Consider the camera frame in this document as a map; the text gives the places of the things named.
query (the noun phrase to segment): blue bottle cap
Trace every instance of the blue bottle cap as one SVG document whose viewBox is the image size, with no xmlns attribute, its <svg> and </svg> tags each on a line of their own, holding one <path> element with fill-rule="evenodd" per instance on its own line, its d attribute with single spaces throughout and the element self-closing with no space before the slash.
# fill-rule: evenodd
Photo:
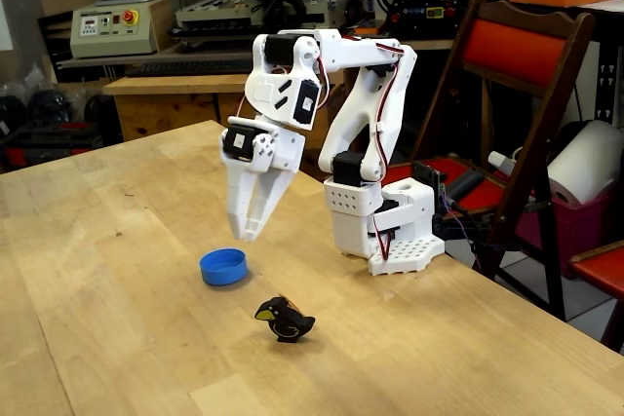
<svg viewBox="0 0 624 416">
<path fill-rule="evenodd" d="M 204 255 L 199 261 L 199 268 L 206 284 L 233 284 L 247 274 L 245 253 L 238 248 L 219 248 Z"/>
</svg>

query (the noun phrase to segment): bird figurine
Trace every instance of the bird figurine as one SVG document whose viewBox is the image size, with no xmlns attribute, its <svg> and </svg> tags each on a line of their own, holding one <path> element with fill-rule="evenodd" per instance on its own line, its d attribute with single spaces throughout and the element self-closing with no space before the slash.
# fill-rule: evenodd
<svg viewBox="0 0 624 416">
<path fill-rule="evenodd" d="M 312 329 L 315 320 L 313 317 L 304 317 L 284 296 L 263 303 L 255 313 L 255 318 L 268 321 L 269 328 L 277 335 L 277 341 L 283 343 L 296 343 Z"/>
</svg>

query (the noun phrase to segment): red emergency stop button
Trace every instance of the red emergency stop button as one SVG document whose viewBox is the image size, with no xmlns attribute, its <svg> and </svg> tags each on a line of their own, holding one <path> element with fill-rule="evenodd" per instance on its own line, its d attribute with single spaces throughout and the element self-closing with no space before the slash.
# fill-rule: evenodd
<svg viewBox="0 0 624 416">
<path fill-rule="evenodd" d="M 138 12 L 134 10 L 127 10 L 126 12 L 124 12 L 122 18 L 124 19 L 124 23 L 126 25 L 135 24 L 138 20 Z"/>
</svg>

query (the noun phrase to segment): bird beak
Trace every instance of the bird beak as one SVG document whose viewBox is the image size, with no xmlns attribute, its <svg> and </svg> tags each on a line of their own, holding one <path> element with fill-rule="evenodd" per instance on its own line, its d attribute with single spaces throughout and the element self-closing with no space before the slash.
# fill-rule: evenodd
<svg viewBox="0 0 624 416">
<path fill-rule="evenodd" d="M 274 321 L 275 320 L 275 316 L 268 309 L 265 309 L 263 311 L 258 311 L 255 314 L 255 318 L 258 319 L 259 321 Z"/>
</svg>

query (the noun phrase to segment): robotic arm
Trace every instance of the robotic arm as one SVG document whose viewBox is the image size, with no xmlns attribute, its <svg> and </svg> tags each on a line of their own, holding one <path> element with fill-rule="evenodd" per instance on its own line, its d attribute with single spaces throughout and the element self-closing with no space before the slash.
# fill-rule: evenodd
<svg viewBox="0 0 624 416">
<path fill-rule="evenodd" d="M 230 117 L 219 140 L 234 237 L 255 240 L 298 171 L 305 138 L 290 128 L 311 130 L 324 103 L 316 69 L 325 76 L 327 93 L 328 72 L 360 67 L 319 158 L 321 170 L 333 174 L 325 187 L 334 242 L 345 253 L 368 258 L 373 274 L 420 270 L 442 253 L 444 243 L 429 240 L 434 238 L 433 190 L 413 179 L 383 190 L 380 182 L 399 136 L 415 61 L 415 52 L 396 40 L 342 38 L 335 29 L 258 36 L 253 43 L 253 72 L 245 85 L 245 96 L 258 115 L 253 120 Z M 370 132 L 366 153 L 350 151 L 349 145 L 366 126 Z M 396 241 L 393 253 L 400 253 L 394 251 L 414 237 L 432 241 L 417 261 L 406 262 L 404 252 L 401 258 L 391 255 L 391 239 Z"/>
</svg>

